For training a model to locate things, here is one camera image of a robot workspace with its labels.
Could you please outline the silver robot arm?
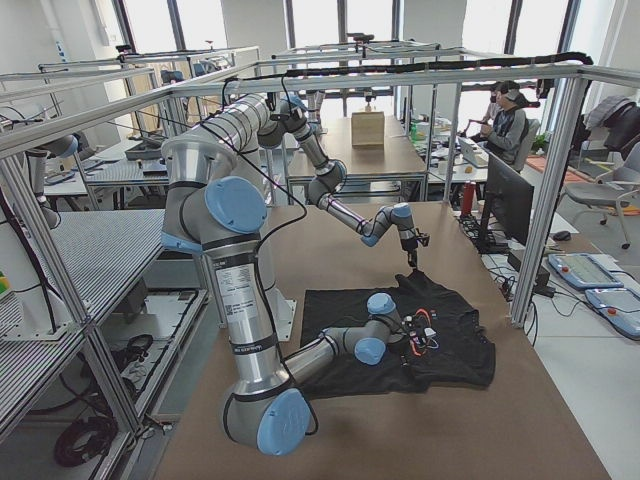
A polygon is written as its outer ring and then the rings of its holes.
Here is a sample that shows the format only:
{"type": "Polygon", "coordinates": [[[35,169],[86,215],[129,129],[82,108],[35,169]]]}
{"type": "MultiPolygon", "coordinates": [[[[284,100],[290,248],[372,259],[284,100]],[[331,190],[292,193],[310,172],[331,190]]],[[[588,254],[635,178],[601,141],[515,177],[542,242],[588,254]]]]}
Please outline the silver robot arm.
{"type": "MultiPolygon", "coordinates": [[[[203,137],[208,156],[224,155],[231,163],[237,159],[250,161],[244,148],[252,140],[269,149],[279,143],[284,134],[292,134],[315,168],[315,176],[307,187],[307,199],[354,230],[370,247],[376,245],[391,226],[396,226],[409,266],[418,267],[417,249],[429,243],[429,236],[414,226],[410,206],[407,203],[386,206],[373,219],[366,220],[335,199],[334,193],[346,180],[346,169],[340,161],[327,156],[307,121],[304,108],[291,98],[274,103],[264,95],[247,95],[201,121],[190,133],[203,137]]],[[[205,205],[224,228],[254,233],[266,219],[264,200],[248,180],[230,177],[232,170],[232,167],[213,169],[220,178],[206,188],[205,205]]]]}
{"type": "Polygon", "coordinates": [[[223,430],[235,443],[281,456],[298,447],[315,420],[299,384],[340,355],[378,364],[404,324],[392,297],[375,293],[367,300],[364,324],[329,327],[282,356],[258,274],[257,245],[268,210],[260,190],[233,173],[241,154],[238,147],[192,132],[164,142],[170,191],[162,242],[212,263],[214,296],[238,371],[221,409],[223,430]]]}

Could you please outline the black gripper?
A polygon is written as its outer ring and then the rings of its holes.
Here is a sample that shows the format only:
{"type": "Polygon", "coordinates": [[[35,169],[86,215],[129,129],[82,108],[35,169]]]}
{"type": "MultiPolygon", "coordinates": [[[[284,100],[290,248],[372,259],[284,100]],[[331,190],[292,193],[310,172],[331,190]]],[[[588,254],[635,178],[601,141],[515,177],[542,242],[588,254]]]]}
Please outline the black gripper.
{"type": "Polygon", "coordinates": [[[411,358],[420,358],[425,355],[425,335],[419,330],[402,333],[394,347],[399,354],[401,367],[409,369],[411,358]]]}
{"type": "Polygon", "coordinates": [[[429,241],[430,235],[421,233],[419,230],[404,230],[400,232],[401,247],[407,253],[409,265],[418,264],[418,246],[426,247],[429,241]]]}

